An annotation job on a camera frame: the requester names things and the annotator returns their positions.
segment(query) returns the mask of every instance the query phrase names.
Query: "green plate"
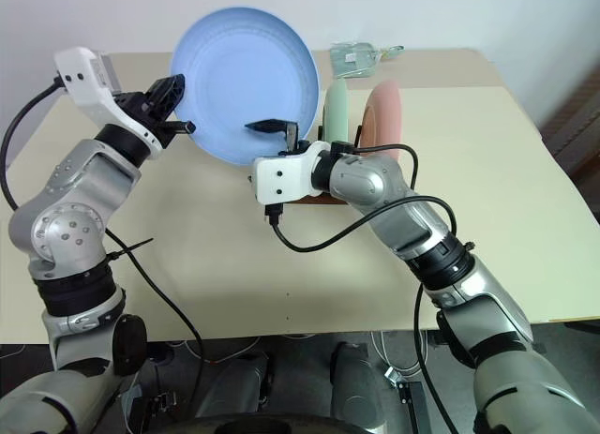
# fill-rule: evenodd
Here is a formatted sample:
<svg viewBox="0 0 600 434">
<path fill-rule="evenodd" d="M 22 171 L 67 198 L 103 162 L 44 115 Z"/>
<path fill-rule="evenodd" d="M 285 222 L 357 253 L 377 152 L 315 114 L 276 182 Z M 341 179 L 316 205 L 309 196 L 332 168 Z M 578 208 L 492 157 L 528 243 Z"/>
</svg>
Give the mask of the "green plate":
<svg viewBox="0 0 600 434">
<path fill-rule="evenodd" d="M 348 141 L 348 88 L 345 80 L 334 80 L 327 89 L 322 108 L 322 139 Z"/>
</svg>

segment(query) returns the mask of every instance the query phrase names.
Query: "blue plate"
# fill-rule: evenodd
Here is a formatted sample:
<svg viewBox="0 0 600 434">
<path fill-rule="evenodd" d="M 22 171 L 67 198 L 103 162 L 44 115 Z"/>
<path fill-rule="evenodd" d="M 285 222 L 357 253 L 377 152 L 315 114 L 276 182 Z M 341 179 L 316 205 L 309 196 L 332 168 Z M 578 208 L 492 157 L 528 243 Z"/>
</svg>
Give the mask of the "blue plate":
<svg viewBox="0 0 600 434">
<path fill-rule="evenodd" d="M 191 120 L 203 150 L 236 165 L 286 149 L 283 134 L 245 124 L 268 118 L 298 122 L 304 139 L 319 104 L 319 74 L 309 49 L 284 21 L 249 7 L 213 12 L 192 25 L 175 49 L 171 74 L 186 92 L 175 109 Z"/>
</svg>

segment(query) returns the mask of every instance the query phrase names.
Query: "table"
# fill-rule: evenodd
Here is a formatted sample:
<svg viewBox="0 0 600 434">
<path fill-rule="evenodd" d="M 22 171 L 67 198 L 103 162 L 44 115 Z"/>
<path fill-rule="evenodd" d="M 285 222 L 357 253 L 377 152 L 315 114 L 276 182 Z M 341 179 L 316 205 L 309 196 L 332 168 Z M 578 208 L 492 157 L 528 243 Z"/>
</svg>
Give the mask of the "table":
<svg viewBox="0 0 600 434">
<path fill-rule="evenodd" d="M 326 52 L 315 55 L 323 96 L 331 70 Z M 169 60 L 168 53 L 113 56 L 126 91 L 168 75 Z M 348 81 L 352 132 L 370 88 L 388 78 L 401 87 L 402 140 L 419 153 L 417 191 L 453 206 L 458 237 L 476 243 L 530 320 L 598 316 L 598 224 L 494 67 L 469 50 L 404 52 L 374 77 Z M 77 141 L 97 132 L 60 97 L 10 167 L 16 200 L 37 194 Z M 399 161 L 410 175 L 410 159 Z M 142 180 L 110 222 L 127 242 L 155 238 L 136 254 L 204 337 L 412 329 L 417 282 L 368 227 L 324 251 L 294 253 L 263 221 L 248 175 L 179 137 L 142 166 Z M 46 342 L 28 260 L 9 242 L 4 202 L 0 211 L 0 343 Z M 345 205 L 295 204 L 280 228 L 312 245 L 357 218 Z M 117 249 L 109 239 L 105 245 Z M 150 339 L 191 338 L 125 257 L 112 269 Z M 434 314 L 425 302 L 422 327 L 435 327 Z"/>
</svg>

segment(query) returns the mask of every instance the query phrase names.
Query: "electrical wire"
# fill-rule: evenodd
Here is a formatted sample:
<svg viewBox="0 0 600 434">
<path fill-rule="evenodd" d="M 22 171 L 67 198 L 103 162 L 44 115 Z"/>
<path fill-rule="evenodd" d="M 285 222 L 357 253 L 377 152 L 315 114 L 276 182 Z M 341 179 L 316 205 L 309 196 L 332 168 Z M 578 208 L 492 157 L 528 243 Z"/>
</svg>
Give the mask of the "electrical wire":
<svg viewBox="0 0 600 434">
<path fill-rule="evenodd" d="M 311 253 L 313 251 L 319 251 L 320 249 L 324 249 L 324 248 L 327 248 L 327 247 L 333 245 L 335 242 L 344 238 L 345 236 L 347 236 L 351 232 L 355 231 L 356 229 L 360 228 L 361 226 L 363 226 L 365 223 L 372 220 L 376 216 L 379 216 L 379 215 L 383 214 L 384 212 L 389 211 L 390 209 L 394 209 L 395 207 L 401 206 L 402 204 L 408 204 L 409 202 L 434 202 L 434 203 L 440 205 L 443 209 L 445 209 L 446 213 L 448 214 L 448 218 L 450 219 L 450 226 L 451 226 L 452 233 L 457 232 L 457 219 L 456 219 L 456 217 L 454 215 L 454 211 L 452 210 L 450 205 L 440 198 L 431 197 L 428 195 L 414 195 L 411 197 L 405 197 L 405 198 L 400 198 L 398 200 L 394 200 L 394 201 L 390 202 L 389 204 L 387 204 L 386 206 L 382 206 L 379 209 L 375 209 L 374 211 L 369 212 L 364 217 L 359 218 L 352 225 L 350 225 L 347 228 L 345 228 L 344 230 L 338 232 L 336 235 L 334 235 L 330 239 L 325 240 L 324 242 L 321 242 L 320 244 L 315 245 L 313 247 L 299 247 L 297 245 L 294 245 L 292 242 L 290 242 L 285 237 L 285 235 L 283 235 L 283 233 L 279 230 L 279 226 L 277 224 L 272 225 L 272 227 L 273 227 L 273 231 L 275 232 L 275 235 L 277 236 L 277 238 L 287 248 L 289 248 L 293 251 L 296 251 L 298 253 Z"/>
<path fill-rule="evenodd" d="M 10 146 L 10 141 L 17 130 L 17 126 L 20 122 L 25 118 L 27 113 L 31 111 L 42 99 L 51 95 L 55 90 L 63 87 L 63 81 L 60 77 L 56 77 L 54 82 L 50 87 L 46 90 L 43 90 L 35 97 L 33 97 L 27 104 L 25 104 L 22 109 L 15 115 L 15 118 L 12 119 L 10 125 L 8 125 L 7 132 L 2 139 L 2 145 L 0 146 L 0 187 L 2 188 L 2 193 L 4 194 L 4 198 L 7 200 L 8 205 L 13 211 L 16 211 L 19 205 L 15 202 L 15 199 L 12 198 L 12 194 L 10 193 L 10 188 L 8 186 L 7 180 L 7 156 L 8 156 L 8 147 Z"/>
<path fill-rule="evenodd" d="M 10 356 L 16 356 L 17 354 L 21 354 L 22 352 L 25 351 L 26 346 L 27 345 L 25 343 L 23 343 L 22 346 L 17 351 L 10 352 L 9 354 L 5 354 L 4 356 L 0 356 L 0 360 L 6 359 L 7 357 L 10 357 Z"/>
<path fill-rule="evenodd" d="M 5 133 L 5 136 L 2 140 L 2 145 L 0 146 L 0 187 L 2 188 L 2 193 L 5 197 L 5 199 L 7 200 L 8 205 L 12 208 L 13 211 L 16 211 L 19 208 L 19 205 L 17 204 L 17 202 L 15 202 L 15 200 L 10 192 L 10 187 L 8 185 L 8 180 L 7 180 L 7 156 L 8 156 L 8 147 L 10 145 L 10 140 L 12 139 L 17 126 L 20 124 L 20 122 L 23 120 L 23 118 L 27 115 L 27 113 L 29 111 L 31 111 L 32 108 L 34 108 L 42 99 L 44 99 L 45 97 L 47 97 L 48 95 L 53 93 L 56 89 L 63 87 L 63 86 L 64 86 L 64 84 L 63 84 L 63 81 L 60 78 L 60 76 L 57 76 L 56 78 L 54 78 L 54 83 L 50 87 L 48 87 L 46 90 L 42 91 L 37 96 L 35 96 L 31 101 L 29 101 L 25 106 L 23 106 L 23 108 L 19 111 L 19 113 L 17 113 L 15 118 L 12 120 L 12 122 L 10 122 L 10 125 L 7 128 L 7 132 Z M 155 282 L 152 280 L 152 278 L 150 276 L 148 276 L 148 274 L 143 269 L 143 267 L 140 265 L 140 263 L 138 262 L 136 257 L 129 250 L 129 247 L 125 244 L 125 242 L 123 242 L 114 232 L 112 232 L 108 228 L 106 229 L 105 232 L 106 232 L 106 235 L 108 235 L 111 239 L 113 239 L 113 241 L 125 251 L 125 254 L 127 254 L 129 259 L 133 263 L 133 266 L 138 270 L 140 275 L 142 275 L 143 279 L 148 283 L 150 288 L 177 314 L 177 316 L 179 316 L 179 318 L 182 320 L 182 322 L 187 326 L 189 331 L 194 336 L 196 342 L 198 343 L 198 348 L 200 349 L 201 355 L 203 355 L 204 346 L 203 346 L 202 337 L 200 336 L 200 334 L 198 333 L 198 331 L 196 330 L 194 325 L 191 323 L 189 318 L 186 316 L 186 314 L 184 314 L 182 312 L 182 310 L 173 301 L 171 301 L 171 299 L 169 299 L 169 297 L 155 284 Z M 194 388 L 192 390 L 191 397 L 189 399 L 189 407 L 188 407 L 189 414 L 192 413 L 192 409 L 193 409 L 192 404 L 193 404 L 193 401 L 194 401 L 196 395 L 198 394 L 202 374 L 203 374 L 203 362 L 200 362 L 200 365 L 198 367 L 198 374 L 196 375 L 196 380 L 194 381 Z"/>
<path fill-rule="evenodd" d="M 380 359 L 389 367 L 393 368 L 394 370 L 398 371 L 404 378 L 410 378 L 412 376 L 416 376 L 421 372 L 421 367 L 419 366 L 418 361 L 415 362 L 413 365 L 409 366 L 409 367 L 398 367 L 395 366 L 394 364 L 391 363 L 391 361 L 389 360 L 389 357 L 387 357 L 387 353 L 384 354 L 382 352 L 382 350 L 380 350 L 379 346 L 377 345 L 377 341 L 375 340 L 375 335 L 374 333 L 371 331 L 371 343 L 373 345 L 373 348 L 375 349 L 375 352 L 377 353 L 377 355 L 380 357 Z M 427 363 L 427 359 L 428 359 L 428 332 L 424 331 L 423 332 L 423 338 L 424 338 L 424 357 L 425 357 L 425 363 Z"/>
<path fill-rule="evenodd" d="M 206 364 L 210 364 L 211 366 L 215 366 L 218 364 L 222 364 L 225 361 L 229 361 L 230 359 L 233 359 L 234 357 L 239 356 L 240 354 L 244 354 L 245 352 L 251 350 L 257 343 L 259 343 L 261 341 L 260 337 L 256 337 L 252 343 L 250 343 L 247 347 L 244 347 L 242 350 L 240 350 L 239 352 L 234 352 L 232 354 L 228 354 L 227 356 L 221 357 L 219 359 L 203 359 L 203 354 L 197 354 L 188 344 L 188 341 L 184 341 L 184 345 L 186 345 L 187 350 L 189 351 L 189 353 L 194 356 L 196 359 L 199 359 L 201 362 L 206 363 Z"/>
<path fill-rule="evenodd" d="M 167 306 L 169 306 L 172 309 L 172 311 L 175 314 L 177 314 L 177 316 L 179 316 L 181 321 L 187 326 L 187 329 L 189 329 L 191 334 L 194 336 L 194 339 L 198 343 L 198 348 L 200 350 L 200 356 L 204 356 L 203 339 L 200 336 L 200 333 L 196 330 L 193 323 L 189 320 L 188 316 L 186 316 L 186 314 L 184 314 L 184 312 L 179 308 L 179 306 L 176 305 L 160 289 L 159 286 L 157 286 L 157 284 L 152 280 L 152 278 L 150 276 L 148 276 L 148 274 L 143 269 L 143 267 L 140 265 L 140 263 L 138 262 L 136 257 L 133 255 L 133 253 L 128 250 L 128 246 L 125 244 L 125 242 L 123 242 L 114 232 L 112 232 L 108 228 L 106 229 L 106 235 L 108 235 L 111 239 L 113 239 L 113 241 L 125 251 L 125 254 L 128 255 L 129 259 L 133 263 L 133 266 L 138 270 L 138 272 L 140 272 L 140 275 L 142 275 L 143 279 L 148 283 L 148 285 L 152 288 L 152 290 L 162 299 L 162 301 L 164 301 L 167 304 Z M 204 363 L 201 361 L 200 365 L 198 366 L 198 372 L 196 374 L 196 380 L 194 381 L 194 387 L 191 392 L 191 397 L 189 398 L 188 415 L 191 415 L 192 410 L 193 410 L 193 406 L 192 406 L 193 402 L 196 399 L 196 395 L 198 395 L 198 390 L 200 388 L 200 380 L 201 380 L 202 374 L 203 374 L 203 368 L 204 368 Z"/>
<path fill-rule="evenodd" d="M 354 152 L 356 154 L 361 153 L 375 153 L 377 151 L 385 151 L 385 150 L 404 150 L 408 152 L 412 157 L 412 176 L 411 176 L 411 189 L 414 190 L 414 186 L 416 185 L 416 175 L 419 171 L 419 156 L 416 154 L 409 145 L 405 145 L 403 143 L 388 143 L 386 145 L 378 145 L 378 146 L 367 146 L 364 148 L 354 148 Z"/>
<path fill-rule="evenodd" d="M 423 284 L 419 286 L 419 290 L 416 293 L 416 299 L 414 301 L 414 319 L 413 319 L 413 337 L 414 337 L 414 348 L 416 350 L 416 359 L 419 362 L 419 366 L 421 366 L 421 372 L 423 373 L 423 378 L 425 379 L 425 383 L 427 384 L 427 388 L 431 393 L 431 397 L 435 401 L 436 406 L 438 407 L 438 411 L 440 411 L 440 415 L 442 419 L 448 426 L 448 430 L 452 434 L 458 434 L 457 427 L 454 426 L 450 415 L 448 415 L 448 411 L 444 407 L 442 400 L 440 399 L 440 395 L 438 395 L 438 391 L 435 388 L 431 377 L 429 376 L 428 367 L 425 364 L 425 360 L 423 358 L 423 354 L 421 354 L 421 336 L 419 336 L 419 313 L 421 311 L 421 298 L 423 297 Z"/>
</svg>

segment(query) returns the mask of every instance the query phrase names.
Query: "black cable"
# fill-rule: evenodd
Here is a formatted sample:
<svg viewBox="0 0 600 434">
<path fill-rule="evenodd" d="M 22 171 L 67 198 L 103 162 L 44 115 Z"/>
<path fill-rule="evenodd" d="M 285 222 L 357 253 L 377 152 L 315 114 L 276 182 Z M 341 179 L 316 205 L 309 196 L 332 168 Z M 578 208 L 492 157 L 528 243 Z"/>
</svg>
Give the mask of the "black cable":
<svg viewBox="0 0 600 434">
<path fill-rule="evenodd" d="M 186 316 L 186 314 L 184 314 L 182 312 L 182 310 L 173 301 L 171 301 L 171 299 L 169 299 L 169 297 L 155 284 L 155 282 L 152 280 L 152 278 L 150 276 L 148 276 L 148 274 L 143 269 L 143 267 L 140 265 L 140 263 L 138 262 L 136 257 L 133 255 L 133 253 L 130 250 L 128 250 L 128 246 L 125 244 L 125 242 L 123 242 L 121 239 L 119 239 L 119 237 L 117 237 L 116 234 L 114 232 L 112 232 L 111 230 L 109 230 L 108 228 L 106 229 L 106 235 L 108 235 L 111 239 L 113 239 L 113 241 L 125 251 L 125 254 L 127 254 L 129 256 L 129 259 L 133 263 L 133 266 L 138 270 L 138 272 L 140 272 L 140 275 L 142 275 L 143 279 L 148 283 L 148 285 L 152 288 L 152 290 L 162 299 L 162 301 L 164 301 L 173 310 L 173 312 L 175 314 L 177 314 L 179 316 L 181 321 L 186 324 L 187 329 L 189 329 L 191 334 L 194 336 L 194 339 L 198 343 L 198 350 L 200 351 L 199 355 L 201 357 L 204 357 L 203 338 L 200 336 L 200 334 L 198 333 L 198 331 L 196 330 L 196 328 L 194 327 L 192 322 L 189 320 L 189 318 Z M 200 389 L 200 380 L 201 380 L 203 370 L 204 370 L 204 361 L 199 361 L 199 362 L 200 362 L 200 364 L 198 365 L 198 373 L 196 374 L 196 380 L 194 381 L 194 387 L 191 392 L 191 397 L 189 398 L 188 416 L 193 415 L 192 404 L 193 404 L 194 400 L 196 399 L 196 396 L 198 395 L 198 391 Z"/>
<path fill-rule="evenodd" d="M 19 208 L 19 205 L 17 204 L 17 202 L 15 202 L 15 199 L 13 198 L 12 193 L 10 192 L 10 187 L 8 186 L 8 180 L 7 180 L 7 155 L 8 155 L 8 147 L 10 145 L 10 140 L 12 139 L 17 126 L 20 124 L 20 122 L 23 120 L 23 118 L 27 115 L 27 113 L 29 111 L 31 111 L 32 108 L 34 106 L 36 106 L 42 99 L 44 99 L 45 97 L 50 95 L 56 89 L 63 87 L 63 86 L 64 86 L 64 84 L 63 84 L 63 81 L 60 78 L 60 76 L 57 76 L 56 78 L 54 78 L 54 83 L 50 87 L 48 87 L 46 90 L 41 92 L 39 95 L 35 96 L 31 101 L 29 101 L 19 111 L 19 113 L 17 113 L 15 118 L 12 120 L 12 122 L 10 122 L 10 125 L 7 128 L 7 132 L 5 133 L 4 139 L 2 140 L 2 146 L 0 147 L 0 185 L 2 187 L 2 193 L 5 197 L 5 199 L 7 200 L 8 205 L 11 207 L 11 209 L 13 211 L 16 211 Z M 189 318 L 186 316 L 186 314 L 184 314 L 181 311 L 181 309 L 173 301 L 171 301 L 169 299 L 169 297 L 155 284 L 155 282 L 152 280 L 152 278 L 150 276 L 148 276 L 148 274 L 145 272 L 143 267 L 140 265 L 140 263 L 138 262 L 136 257 L 131 252 L 130 247 L 128 247 L 125 244 L 125 242 L 123 242 L 119 237 L 117 237 L 117 235 L 114 232 L 112 232 L 108 228 L 106 229 L 106 235 L 108 235 L 111 239 L 113 239 L 113 241 L 124 250 L 125 254 L 128 255 L 129 259 L 133 263 L 133 266 L 138 270 L 138 272 L 140 272 L 140 275 L 142 275 L 142 277 L 148 283 L 148 285 L 152 288 L 152 290 L 173 310 L 173 312 L 175 312 L 175 314 L 177 314 L 179 316 L 179 318 L 187 326 L 189 331 L 191 331 L 192 335 L 196 339 L 196 342 L 198 342 L 200 356 L 204 357 L 203 339 L 200 336 L 200 334 L 198 333 L 198 331 L 196 330 L 196 328 L 194 327 L 194 325 L 191 323 Z M 200 380 L 201 380 L 201 377 L 203 374 L 203 368 L 204 368 L 204 361 L 200 361 L 200 365 L 198 366 L 198 374 L 196 375 L 196 380 L 194 381 L 194 388 L 191 393 L 191 398 L 189 399 L 188 410 L 189 410 L 190 415 L 192 415 L 193 401 L 194 401 L 196 395 L 198 395 L 198 390 L 200 388 Z"/>
<path fill-rule="evenodd" d="M 427 384 L 427 388 L 431 393 L 431 397 L 435 401 L 436 406 L 438 407 L 438 411 L 440 411 L 440 415 L 442 416 L 444 422 L 448 426 L 448 430 L 452 434 L 458 434 L 457 427 L 454 426 L 450 415 L 448 415 L 448 411 L 444 407 L 440 396 L 438 395 L 438 391 L 429 376 L 427 365 L 425 364 L 425 360 L 423 359 L 423 354 L 421 353 L 421 336 L 419 334 L 419 312 L 421 309 L 421 298 L 423 297 L 423 284 L 419 286 L 419 290 L 416 293 L 416 300 L 414 302 L 414 320 L 413 320 L 413 337 L 414 337 L 414 348 L 416 349 L 416 360 L 421 367 L 421 372 L 423 373 L 423 378 L 425 378 L 425 383 Z"/>
<path fill-rule="evenodd" d="M 457 233 L 457 219 L 456 219 L 456 217 L 454 215 L 454 211 L 452 210 L 450 205 L 440 198 L 430 197 L 428 195 L 414 195 L 412 197 L 406 197 L 406 198 L 400 198 L 398 200 L 394 200 L 394 201 L 390 202 L 389 204 L 387 204 L 386 206 L 382 206 L 379 209 L 375 209 L 374 211 L 369 212 L 364 217 L 356 220 L 352 225 L 350 225 L 346 229 L 338 232 L 336 235 L 331 237 L 329 240 L 325 240 L 324 242 L 322 242 L 318 245 L 315 245 L 313 247 L 299 247 L 297 245 L 294 245 L 283 235 L 283 233 L 279 230 L 279 226 L 277 224 L 273 224 L 271 226 L 273 226 L 273 231 L 275 232 L 276 236 L 283 243 L 283 245 L 285 245 L 287 248 L 292 249 L 293 251 L 296 251 L 298 253 L 311 253 L 313 251 L 319 251 L 320 249 L 324 249 L 324 248 L 329 247 L 330 245 L 333 245 L 335 242 L 337 242 L 338 240 L 347 236 L 348 234 L 355 231 L 356 229 L 360 228 L 362 225 L 364 225 L 368 221 L 372 220 L 376 216 L 383 214 L 384 212 L 389 211 L 390 209 L 393 209 L 397 206 L 401 206 L 402 204 L 407 204 L 409 202 L 435 202 L 436 204 L 440 205 L 447 212 L 448 218 L 450 218 L 450 226 L 451 226 L 450 230 L 452 231 L 452 234 Z"/>
<path fill-rule="evenodd" d="M 405 145 L 403 143 L 388 143 L 387 145 L 378 145 L 378 146 L 367 146 L 365 148 L 354 148 L 354 152 L 356 154 L 361 153 L 375 153 L 376 151 L 385 151 L 385 150 L 404 150 L 408 152 L 412 157 L 412 177 L 411 177 L 411 189 L 414 190 L 414 186 L 416 185 L 416 175 L 419 171 L 419 157 L 409 145 Z"/>
<path fill-rule="evenodd" d="M 0 146 L 0 187 L 2 188 L 4 198 L 7 200 L 8 205 L 13 211 L 16 211 L 19 205 L 17 202 L 15 202 L 15 199 L 12 198 L 7 180 L 7 156 L 10 140 L 12 139 L 12 136 L 14 136 L 17 126 L 20 124 L 23 118 L 25 118 L 27 113 L 31 111 L 42 99 L 51 95 L 55 90 L 60 89 L 63 86 L 63 80 L 60 78 L 60 76 L 54 78 L 54 82 L 50 87 L 37 94 L 31 101 L 22 107 L 17 115 L 15 115 L 15 118 L 13 118 L 12 122 L 10 122 L 10 125 L 8 125 L 7 132 L 2 139 L 2 146 Z"/>
<path fill-rule="evenodd" d="M 356 136 L 354 137 L 354 148 L 358 148 L 358 144 L 360 143 L 360 136 L 363 134 L 363 126 L 359 125 L 356 128 Z"/>
</svg>

